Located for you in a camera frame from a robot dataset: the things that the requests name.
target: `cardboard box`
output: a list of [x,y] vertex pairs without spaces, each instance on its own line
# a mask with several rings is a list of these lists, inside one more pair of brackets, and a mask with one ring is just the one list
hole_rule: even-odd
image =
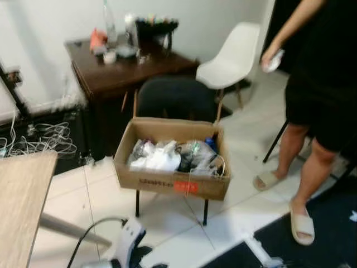
[[[178,143],[202,140],[218,133],[219,154],[225,161],[224,176],[190,176],[188,173],[130,171],[127,160],[138,139],[153,142],[176,140]],[[223,129],[207,122],[162,118],[133,118],[123,135],[114,158],[122,188],[165,194],[194,195],[204,199],[223,200],[230,182],[229,161],[224,147]]]

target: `black shorts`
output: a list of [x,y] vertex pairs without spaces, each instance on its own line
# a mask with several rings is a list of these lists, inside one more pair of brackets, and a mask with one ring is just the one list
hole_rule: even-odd
[[339,152],[357,138],[357,87],[329,87],[294,71],[286,86],[286,118],[308,126],[319,144]]

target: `hand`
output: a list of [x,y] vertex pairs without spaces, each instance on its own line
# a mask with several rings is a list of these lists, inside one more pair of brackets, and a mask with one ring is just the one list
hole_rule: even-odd
[[279,49],[281,49],[281,44],[279,42],[273,41],[268,49],[264,52],[262,56],[262,68],[263,70],[269,66],[270,62],[272,61],[273,57],[276,55]]

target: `beige slide sandal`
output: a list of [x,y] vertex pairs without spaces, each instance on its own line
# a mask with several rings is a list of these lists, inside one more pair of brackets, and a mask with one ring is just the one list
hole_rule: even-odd
[[[264,183],[265,186],[259,187],[258,183],[259,180]],[[271,171],[266,171],[264,173],[259,174],[256,176],[253,180],[253,185],[258,191],[264,191],[268,190],[269,188],[273,187],[277,183],[279,183],[281,180],[279,180]]]
[[[299,244],[303,246],[309,246],[315,240],[315,230],[313,227],[313,220],[310,216],[294,214],[290,205],[290,217],[291,217],[291,232],[292,236]],[[308,236],[301,238],[297,234],[303,233]]]

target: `black cable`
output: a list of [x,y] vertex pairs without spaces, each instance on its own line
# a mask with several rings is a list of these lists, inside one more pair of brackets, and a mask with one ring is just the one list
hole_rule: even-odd
[[85,233],[82,235],[82,237],[78,240],[78,243],[76,245],[76,247],[74,248],[74,251],[72,253],[72,256],[71,256],[71,259],[69,260],[68,262],[68,265],[67,265],[67,268],[70,268],[71,265],[72,265],[72,262],[77,254],[77,251],[78,251],[78,248],[80,246],[80,244],[82,243],[82,240],[85,238],[85,236],[90,232],[90,230],[95,227],[97,224],[99,223],[102,223],[102,222],[111,222],[111,221],[119,221],[122,223],[122,226],[124,226],[127,222],[128,222],[128,219],[124,219],[124,218],[117,218],[117,217],[110,217],[110,218],[104,218],[104,219],[101,219],[95,223],[93,223],[86,231]]

